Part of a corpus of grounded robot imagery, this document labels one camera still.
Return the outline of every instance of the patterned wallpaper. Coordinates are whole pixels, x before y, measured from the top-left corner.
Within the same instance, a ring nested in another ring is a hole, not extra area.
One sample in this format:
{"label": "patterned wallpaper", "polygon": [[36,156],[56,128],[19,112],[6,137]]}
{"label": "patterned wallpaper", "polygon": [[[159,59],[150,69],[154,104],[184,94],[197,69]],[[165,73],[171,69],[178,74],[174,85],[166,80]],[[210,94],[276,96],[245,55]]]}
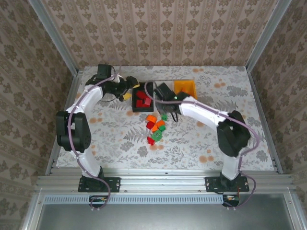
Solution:
{"label": "patterned wallpaper", "polygon": [[253,69],[283,169],[307,207],[307,1],[293,0]]}
{"label": "patterned wallpaper", "polygon": [[278,0],[42,1],[83,68],[244,66]]}
{"label": "patterned wallpaper", "polygon": [[0,229],[18,229],[45,173],[71,74],[26,0],[0,1]]}

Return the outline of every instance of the green block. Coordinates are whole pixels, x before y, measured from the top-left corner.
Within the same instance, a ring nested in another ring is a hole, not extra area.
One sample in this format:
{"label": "green block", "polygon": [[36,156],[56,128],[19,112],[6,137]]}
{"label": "green block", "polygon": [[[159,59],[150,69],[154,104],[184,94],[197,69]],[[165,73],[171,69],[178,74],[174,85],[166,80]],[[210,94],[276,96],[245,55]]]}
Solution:
{"label": "green block", "polygon": [[163,114],[163,115],[161,116],[161,119],[164,120],[164,121],[167,121],[167,115],[166,115],[166,114]]}
{"label": "green block", "polygon": [[161,132],[163,132],[164,130],[166,130],[166,128],[165,128],[165,126],[160,126],[160,127],[159,127],[159,130],[160,130]]}
{"label": "green block", "polygon": [[162,132],[160,130],[155,131],[152,134],[152,139],[155,140],[156,142],[162,139]]}

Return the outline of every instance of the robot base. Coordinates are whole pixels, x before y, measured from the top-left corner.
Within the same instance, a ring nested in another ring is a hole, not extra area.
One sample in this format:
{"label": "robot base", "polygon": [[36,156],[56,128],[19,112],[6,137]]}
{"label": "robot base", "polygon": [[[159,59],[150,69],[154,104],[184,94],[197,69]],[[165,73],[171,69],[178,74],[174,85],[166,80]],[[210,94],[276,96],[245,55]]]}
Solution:
{"label": "robot base", "polygon": [[[112,193],[119,193],[120,177],[104,177],[104,172],[100,167],[98,178],[103,179],[111,189]],[[82,176],[79,181],[79,193],[107,193],[107,187],[101,181],[94,178]]]}
{"label": "robot base", "polygon": [[220,174],[220,176],[205,177],[206,191],[214,193],[223,192],[249,192],[248,180],[239,174],[234,180],[230,181]]}

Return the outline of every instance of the orange bin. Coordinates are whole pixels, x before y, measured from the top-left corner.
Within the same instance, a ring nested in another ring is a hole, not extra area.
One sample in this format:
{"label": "orange bin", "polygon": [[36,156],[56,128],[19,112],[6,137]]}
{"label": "orange bin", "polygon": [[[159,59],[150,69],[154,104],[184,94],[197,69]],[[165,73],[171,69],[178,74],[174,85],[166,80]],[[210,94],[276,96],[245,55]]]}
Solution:
{"label": "orange bin", "polygon": [[195,99],[197,99],[195,83],[193,80],[175,80],[174,81],[174,92],[186,92]]}

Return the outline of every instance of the floral tablecloth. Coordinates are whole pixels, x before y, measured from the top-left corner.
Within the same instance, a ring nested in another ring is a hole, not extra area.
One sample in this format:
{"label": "floral tablecloth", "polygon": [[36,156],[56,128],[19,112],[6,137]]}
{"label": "floral tablecloth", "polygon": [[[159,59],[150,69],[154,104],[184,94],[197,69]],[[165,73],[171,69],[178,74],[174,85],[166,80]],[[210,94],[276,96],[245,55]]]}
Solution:
{"label": "floral tablecloth", "polygon": [[[97,67],[86,67],[76,98]],[[261,139],[260,146],[243,158],[242,169],[271,171],[272,160],[263,133],[256,103],[244,67],[122,67],[122,76],[139,81],[194,79],[198,100],[219,110],[240,111],[246,123]],[[103,100],[112,99],[106,96]],[[133,113],[131,99],[121,103],[99,102],[88,117],[92,132],[91,150],[102,167],[138,169],[204,169],[220,170],[223,153],[216,132],[193,118],[179,116],[175,123],[169,116],[163,138],[154,146],[147,143],[149,135],[145,118],[153,113]],[[249,140],[248,147],[255,144]],[[58,167],[77,167],[74,157],[63,148]]]}

